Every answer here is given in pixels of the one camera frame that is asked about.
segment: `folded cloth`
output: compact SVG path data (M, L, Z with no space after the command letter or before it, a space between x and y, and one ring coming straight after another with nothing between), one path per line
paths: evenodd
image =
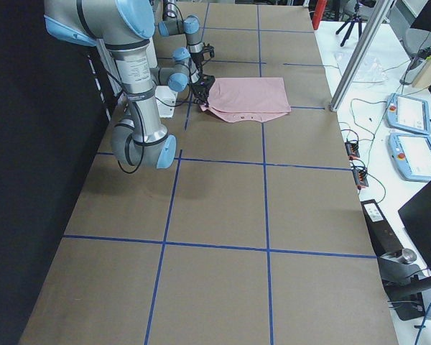
M282 78L217 78L201 109L227 122L265 122L290 112Z

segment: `white table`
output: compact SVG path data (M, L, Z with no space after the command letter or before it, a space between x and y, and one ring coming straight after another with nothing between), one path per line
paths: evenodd
M340 42L343 39L346 28L339 35L336 35L335 32L341 25L342 23L340 22L321 22L320 28L316 32L316 39L318 41L323 65L326 66L326 76L330 92L332 94L335 93L335 89L341 79L339 69L331 67L337 66L335 54L338 54L339 52L353 52L358 42L357 28L355 28L351 33L350 38L346 41L345 46L340 47ZM403 62L406 63L398 68L387 70L386 80L382 83L353 83L351 86L338 110L338 119L339 121L346 123L340 123L341 129L347 129L349 124L349 127L358 133L360 139L371 139L372 135L355 125L350 110L351 100L354 98L360 98L364 101L370 102L385 101L391 93L396 91L400 93L401 89L398 89L399 79L405 73L408 65L407 61L409 60L401 43L388 24L383 24L380 27L375 40L369 49L368 55L375 56L383 66L383 69L398 66ZM404 95L418 90L419 89L415 89L410 86L405 86ZM430 92L428 90L423 90L412 96L428 101L431 117ZM353 102L353 112L356 121L372 132L376 130L378 123L381 121L385 107L385 103L371 105L360 101ZM371 149L369 173L377 177L386 187L386 197L379 206L385 217L388 219L388 222L391 224L391 227L399 237L400 242L404 247L417 251L404 230L404 226L397 211L416 192L418 192L425 183L408 182L401 179L399 173L393 166L388 152L387 137L393 132L402 131L389 128L386 125L385 120L383 120L376 133L374 144ZM346 138L347 134L348 132L343 132L343 138ZM355 136L350 134L349 137L353 139ZM360 142L359 151L361 154L361 160L365 163L368 162L369 147L369 141ZM369 188L364 188L359 197L361 201L372 198L379 201L383 194L383 188L374 179L369 177ZM416 264L418 264L420 268L426 268L426 264L420 256L416 261ZM394 311L391 312L391 315L397 337L399 339L399 344L413 345L415 336L417 335L417 329L414 328L414 325L419 325L421 323L421 319L401 321ZM427 321L427 328L422 332L420 344L431 345L431 321Z

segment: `black monitor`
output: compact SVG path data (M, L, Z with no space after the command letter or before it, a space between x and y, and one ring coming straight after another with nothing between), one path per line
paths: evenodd
M399 209L399 216L431 269L431 181Z

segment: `red cylinder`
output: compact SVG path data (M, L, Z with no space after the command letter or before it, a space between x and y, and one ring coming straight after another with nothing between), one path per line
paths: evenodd
M313 29L317 30L319 27L319 23L321 23L321 19L323 18L323 13L325 10L325 5L327 4L328 0L318 0L318 3L316 4L315 14L313 15Z

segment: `black tripod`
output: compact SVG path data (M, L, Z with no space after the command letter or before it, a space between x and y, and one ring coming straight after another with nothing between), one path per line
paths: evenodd
M343 28L348 25L348 23L350 23L350 27L348 28L348 31L345 34L345 37L343 38L342 43L340 43L340 46L344 46L346 40L350 37L351 35L351 30L353 30L354 24L358 23L358 33L359 33L359 38L361 38L362 35L362 18L359 15L359 2L356 1L356 5L354 5L354 14L349 17L346 22L343 23L343 25L340 27L340 29L337 30L337 32L335 33L336 35L340 34L340 32L343 30Z

